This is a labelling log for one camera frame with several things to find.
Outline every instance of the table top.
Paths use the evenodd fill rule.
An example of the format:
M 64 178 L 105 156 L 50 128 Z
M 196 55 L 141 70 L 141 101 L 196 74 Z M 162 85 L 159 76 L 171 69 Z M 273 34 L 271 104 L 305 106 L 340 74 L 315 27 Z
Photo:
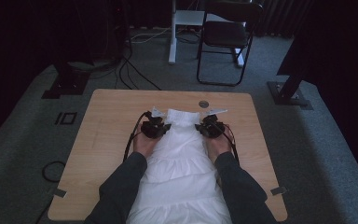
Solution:
M 207 101 L 208 108 L 201 108 Z M 127 141 L 137 119 L 155 106 L 206 112 L 223 108 L 219 121 L 234 132 L 242 169 L 267 193 L 267 206 L 278 221 L 287 219 L 279 187 L 251 95 L 247 93 L 203 91 L 126 91 L 96 90 L 89 102 L 58 189 L 48 210 L 52 220 L 84 220 L 99 201 L 99 187 L 122 163 Z

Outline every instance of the tape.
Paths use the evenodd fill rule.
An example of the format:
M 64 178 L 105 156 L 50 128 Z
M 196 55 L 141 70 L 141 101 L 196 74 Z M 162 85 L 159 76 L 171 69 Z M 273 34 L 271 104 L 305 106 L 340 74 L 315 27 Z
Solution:
M 288 189 L 286 187 L 277 187 L 276 189 L 272 189 L 271 193 L 272 195 L 277 195 L 277 194 L 284 194 L 288 191 Z
M 66 191 L 62 189 L 55 189 L 53 193 L 54 195 L 59 196 L 61 198 L 64 198 L 66 195 Z

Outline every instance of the black chair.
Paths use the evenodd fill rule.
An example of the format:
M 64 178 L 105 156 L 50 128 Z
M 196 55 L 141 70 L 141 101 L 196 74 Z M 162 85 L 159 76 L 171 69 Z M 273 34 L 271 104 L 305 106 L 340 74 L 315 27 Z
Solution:
M 257 26 L 263 8 L 257 3 L 228 0 L 209 0 L 205 5 L 205 14 L 202 22 L 199 50 L 197 59 L 197 80 L 202 84 L 237 86 L 242 82 L 245 67 L 248 61 L 249 52 L 255 27 Z M 215 15 L 226 21 L 207 21 L 209 15 Z M 203 50 L 203 44 L 211 47 L 228 48 L 231 52 Z M 202 52 L 232 54 L 235 56 L 234 63 L 242 51 L 246 50 L 240 80 L 235 83 L 209 82 L 200 79 L 200 63 Z

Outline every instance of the cable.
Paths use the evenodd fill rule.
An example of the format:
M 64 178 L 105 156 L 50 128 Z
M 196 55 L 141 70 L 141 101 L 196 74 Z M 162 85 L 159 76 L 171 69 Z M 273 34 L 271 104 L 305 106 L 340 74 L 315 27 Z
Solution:
M 139 34 L 139 35 L 136 35 L 136 36 L 132 37 L 131 39 L 134 39 L 134 38 L 136 38 L 136 37 L 138 37 L 138 36 L 141 36 L 141 35 L 152 35 L 152 36 L 149 37 L 148 39 L 144 40 L 144 41 L 140 41 L 140 42 L 133 42 L 133 41 L 132 41 L 132 43 L 134 43 L 134 44 L 143 44 L 143 43 L 146 43 L 147 41 L 149 41 L 149 40 L 151 40 L 151 39 L 153 39 L 153 38 L 155 38 L 155 37 L 157 37 L 157 36 L 159 36 L 159 35 L 163 35 L 163 34 L 164 34 L 165 32 L 167 32 L 170 28 L 171 28 L 171 27 L 168 27 L 168 28 L 166 28 L 165 30 L 163 30 L 162 32 L 160 32 L 160 33 L 158 33 L 158 34 L 156 34 L 156 35 L 152 35 L 152 34 Z
M 132 88 L 124 81 L 123 76 L 121 75 L 121 71 L 123 70 L 124 65 L 126 65 L 128 62 L 128 60 L 126 60 L 120 67 L 120 69 L 118 70 L 118 77 L 120 78 L 121 82 L 130 90 L 132 90 Z
M 115 77 L 116 77 L 116 81 L 115 81 L 115 87 L 114 89 L 117 89 L 117 83 L 118 83 L 118 76 L 117 76 L 117 70 L 115 70 Z
M 43 209 L 42 214 L 40 214 L 40 216 L 37 218 L 35 224 L 39 224 L 40 220 L 42 219 L 42 216 L 45 215 L 46 211 L 47 211 L 48 208 L 51 206 L 51 203 L 52 203 L 52 202 L 53 202 L 53 199 L 51 199 L 50 202 L 48 202 L 48 205 L 46 205 L 46 207 Z
M 188 40 L 188 39 L 185 39 L 185 38 L 182 38 L 182 37 L 179 37 L 179 36 L 176 36 L 176 39 L 182 43 L 187 43 L 187 44 L 198 44 L 199 41 L 200 41 L 200 35 L 195 33 L 195 32 L 192 32 L 190 33 L 191 35 L 194 35 L 197 37 L 196 40 Z
M 135 134 L 136 129 L 138 128 L 139 123 L 141 122 L 141 119 L 146 115 L 146 112 L 144 112 L 141 117 L 138 118 L 138 121 L 136 121 L 135 127 L 133 128 L 133 131 L 130 135 L 129 141 L 127 142 L 127 146 L 126 146 L 126 150 L 124 151 L 124 158 L 123 158 L 123 162 L 127 159 L 128 155 L 129 155 L 129 151 L 130 151 L 130 146 L 131 146 L 131 142 L 133 140 L 133 138 L 138 135 L 139 133 Z
M 58 183 L 58 182 L 60 182 L 60 179 L 51 179 L 46 175 L 46 170 L 49 168 L 50 165 L 53 165 L 53 164 L 61 164 L 63 167 L 65 167 L 65 162 L 63 162 L 63 161 L 51 161 L 43 167 L 42 176 L 48 182 Z
M 139 90 L 139 88 L 135 85 L 135 83 L 132 81 L 132 78 L 130 76 L 130 69 L 129 69 L 129 65 L 126 63 L 126 67 L 127 67 L 127 77 L 128 79 L 130 80 L 130 82 L 132 83 L 132 85 L 137 89 Z
M 152 84 L 154 87 L 156 87 L 159 91 L 161 91 L 161 88 L 158 87 L 156 84 L 154 84 L 152 81 L 150 81 L 147 77 L 145 77 L 126 57 L 123 57 L 124 60 L 130 64 L 130 66 L 139 74 L 139 76 L 141 76 L 142 78 L 144 78 L 147 82 L 149 82 L 150 84 Z
M 116 67 L 119 63 L 120 63 L 121 59 L 120 58 L 115 58 L 112 59 L 109 63 L 105 63 L 103 65 L 100 66 L 94 66 L 91 68 L 79 68 L 79 67 L 75 67 L 73 65 L 70 65 L 72 67 L 72 69 L 76 72 L 79 73 L 93 73 L 93 72 L 103 72 L 103 71 L 108 71 L 111 70 L 112 68 Z
M 192 1 L 192 2 L 190 3 L 190 6 L 188 6 L 187 10 L 190 10 L 190 8 L 193 6 L 194 2 L 196 2 L 196 1 L 197 1 L 197 4 L 196 4 L 196 10 L 197 10 L 197 8 L 199 7 L 199 2 L 200 2 L 200 0 L 194 0 L 194 1 Z
M 100 77 L 90 77 L 89 80 L 100 79 L 100 78 L 103 78 L 103 77 L 107 77 L 110 74 L 112 74 L 113 72 L 116 72 L 116 70 L 117 70 L 117 67 L 115 67 L 114 69 L 112 69 L 112 71 L 109 71 L 109 72 L 105 73 L 104 75 L 102 75 Z
M 228 127 L 228 125 L 224 124 L 228 130 L 230 131 L 231 135 L 232 135 L 232 141 L 231 139 L 229 139 L 229 137 L 226 135 L 226 133 L 221 130 L 214 122 L 208 122 L 208 124 L 211 124 L 212 126 L 214 126 L 223 136 L 225 136 L 225 138 L 228 140 L 228 142 L 231 145 L 232 151 L 234 152 L 234 158 L 235 160 L 240 163 L 240 159 L 238 158 L 238 152 L 237 152 L 237 147 L 235 145 L 235 137 L 234 137 L 234 133 L 231 131 L 231 129 Z

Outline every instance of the white towel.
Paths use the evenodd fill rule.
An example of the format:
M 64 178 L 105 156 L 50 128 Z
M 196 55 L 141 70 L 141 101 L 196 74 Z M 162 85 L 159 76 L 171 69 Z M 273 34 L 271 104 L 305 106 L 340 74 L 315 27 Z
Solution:
M 200 113 L 169 109 L 172 126 L 147 159 L 127 223 L 231 223 L 217 172 L 194 124 Z

